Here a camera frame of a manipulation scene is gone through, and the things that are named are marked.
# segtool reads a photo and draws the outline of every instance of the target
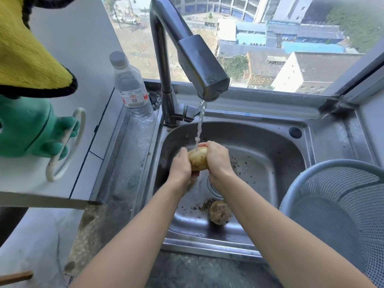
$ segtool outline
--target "plush toy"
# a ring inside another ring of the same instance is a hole
[[[58,9],[72,1],[0,0],[0,156],[62,159],[63,138],[78,134],[77,118],[56,117],[45,99],[73,94],[77,80],[28,25],[33,6]]]

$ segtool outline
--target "plastic bottle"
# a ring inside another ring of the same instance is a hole
[[[153,108],[141,72],[129,64],[126,55],[121,51],[111,53],[109,60],[115,68],[115,89],[133,120],[139,124],[153,121]]]

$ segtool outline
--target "white ring handle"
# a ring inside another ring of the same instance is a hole
[[[49,182],[54,182],[55,180],[60,179],[64,175],[64,173],[68,169],[68,167],[69,167],[69,165],[73,159],[74,153],[76,152],[76,150],[80,144],[81,138],[83,137],[83,133],[84,133],[84,129],[85,129],[85,120],[86,120],[85,109],[84,108],[77,108],[74,111],[72,116],[75,117],[77,120],[80,120],[79,133],[76,137],[76,141],[75,141],[74,145],[71,147],[70,153],[68,154],[67,158],[65,159],[64,164],[61,166],[61,168],[55,174],[56,164],[60,159],[60,155],[63,152],[65,145],[68,143],[68,140],[70,139],[71,133],[72,133],[76,123],[73,125],[73,127],[65,130],[64,136],[61,139],[61,143],[63,144],[63,148],[61,149],[60,153],[51,157],[51,159],[47,165],[47,168],[45,169],[45,176]]]

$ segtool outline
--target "stainless steel sink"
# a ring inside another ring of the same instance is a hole
[[[292,127],[301,131],[301,138],[291,137]],[[196,133],[197,123],[170,128],[163,125],[159,113],[132,216],[166,181],[179,149],[193,148]],[[278,208],[293,180],[313,164],[308,155],[309,137],[308,128],[300,119],[208,109],[200,138],[202,142],[214,140],[226,146],[235,173]],[[209,202],[217,199],[222,197],[209,183],[209,172],[202,171],[181,199],[162,248],[226,258],[261,258],[234,216],[224,226],[210,222]]]

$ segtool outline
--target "yellow plush toy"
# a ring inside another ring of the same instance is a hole
[[[0,0],[0,94],[52,98],[77,89],[74,75],[34,37],[28,25],[33,6],[58,9],[74,0]]]

